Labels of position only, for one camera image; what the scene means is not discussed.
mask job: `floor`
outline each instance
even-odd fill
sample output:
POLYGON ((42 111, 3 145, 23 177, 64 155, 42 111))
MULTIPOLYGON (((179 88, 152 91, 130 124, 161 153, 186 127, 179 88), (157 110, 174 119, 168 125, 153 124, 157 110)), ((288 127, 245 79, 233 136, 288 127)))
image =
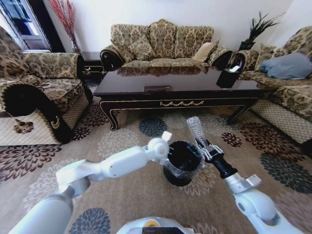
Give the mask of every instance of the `floor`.
MULTIPOLYGON (((262 179, 258 189, 293 225, 312 234, 312 159, 252 113, 229 126, 226 119, 233 111, 229 108, 116 111, 120 129, 112 132, 97 103, 94 98, 68 144, 0 148, 0 233, 8 233, 57 189, 54 174, 65 165, 84 158, 104 160, 146 145, 163 131, 173 133, 171 142, 194 142, 186 119, 198 116, 207 139, 225 151, 225 159, 242 176, 257 174, 262 179)), ((176 187, 166 180, 162 166, 151 162, 119 179, 93 182, 74 206, 66 231, 70 234, 113 234, 126 222, 146 216, 173 218, 202 234, 255 233, 211 164, 189 185, 176 187)))

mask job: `sofa armrest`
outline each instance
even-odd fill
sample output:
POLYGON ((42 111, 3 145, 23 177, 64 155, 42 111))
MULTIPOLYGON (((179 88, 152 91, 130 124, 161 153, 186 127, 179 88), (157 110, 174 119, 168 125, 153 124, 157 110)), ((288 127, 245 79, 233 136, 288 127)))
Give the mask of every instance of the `sofa armrest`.
POLYGON ((34 85, 0 78, 1 111, 13 117, 26 116, 40 110, 47 119, 55 138, 61 143, 71 139, 72 131, 56 105, 34 85))
POLYGON ((234 54, 231 65, 240 66, 241 72, 253 71, 258 56, 259 52, 256 50, 240 50, 234 54))
POLYGON ((101 53, 100 58, 105 71, 114 71, 124 64, 124 60, 113 45, 105 47, 101 53))
POLYGON ((218 68, 219 70, 225 69, 232 56, 232 53, 232 50, 229 50, 223 46, 219 46, 212 52, 206 63, 208 63, 209 66, 218 68))
POLYGON ((74 53, 24 53, 32 75, 43 79, 81 78, 83 58, 74 53))

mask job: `black plant arrangement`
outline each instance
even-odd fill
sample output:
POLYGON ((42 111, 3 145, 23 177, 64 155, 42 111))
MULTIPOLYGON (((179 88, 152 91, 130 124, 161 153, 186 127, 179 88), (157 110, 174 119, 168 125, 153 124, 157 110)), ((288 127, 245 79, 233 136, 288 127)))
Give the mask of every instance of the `black plant arrangement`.
POLYGON ((277 20, 283 14, 275 16, 271 19, 266 19, 268 14, 262 16, 261 11, 259 11, 259 21, 257 21, 255 18, 252 19, 252 22, 250 25, 250 35, 249 35, 249 38, 247 38, 245 41, 246 42, 253 42, 267 28, 279 24, 279 22, 275 22, 275 20, 277 20))

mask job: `sofa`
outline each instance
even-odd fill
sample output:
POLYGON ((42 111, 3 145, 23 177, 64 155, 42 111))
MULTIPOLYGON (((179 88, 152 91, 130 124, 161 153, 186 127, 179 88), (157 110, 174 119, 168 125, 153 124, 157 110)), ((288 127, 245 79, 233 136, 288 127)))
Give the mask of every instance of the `sofa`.
POLYGON ((176 26, 161 19, 151 25, 114 24, 111 27, 111 41, 113 44, 104 48, 100 58, 105 71, 112 71, 119 67, 179 67, 215 66, 224 69, 232 51, 219 46, 204 61, 199 62, 191 57, 205 42, 210 42, 214 30, 210 26, 176 26), (129 48, 140 38, 146 37, 155 52, 152 60, 124 59, 125 51, 114 46, 120 44, 129 48))
POLYGON ((0 146, 70 141, 92 101, 79 54, 23 53, 0 28, 0 146))
POLYGON ((256 80, 275 89, 252 110, 301 144, 304 150, 311 151, 312 74, 302 80, 284 80, 268 77, 265 73, 255 71, 255 67, 267 59, 267 54, 278 52, 278 57, 281 51, 287 54, 300 52, 312 59, 312 26, 300 29, 282 48, 271 46, 266 49, 268 51, 265 53, 242 50, 234 55, 235 63, 241 66, 242 79, 256 80))

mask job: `drawer handle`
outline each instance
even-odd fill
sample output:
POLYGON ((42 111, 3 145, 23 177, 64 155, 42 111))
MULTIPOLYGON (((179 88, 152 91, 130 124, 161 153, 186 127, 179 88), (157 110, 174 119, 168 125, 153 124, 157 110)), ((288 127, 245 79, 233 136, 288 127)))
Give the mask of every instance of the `drawer handle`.
POLYGON ((175 104, 173 101, 169 102, 168 104, 164 104, 162 103, 162 101, 160 102, 160 105, 161 106, 165 106, 165 107, 168 107, 168 106, 199 106, 199 105, 202 105, 204 103, 204 101, 201 101, 199 103, 195 103, 194 101, 191 101, 189 103, 184 103, 184 101, 181 101, 179 102, 178 104, 175 104))

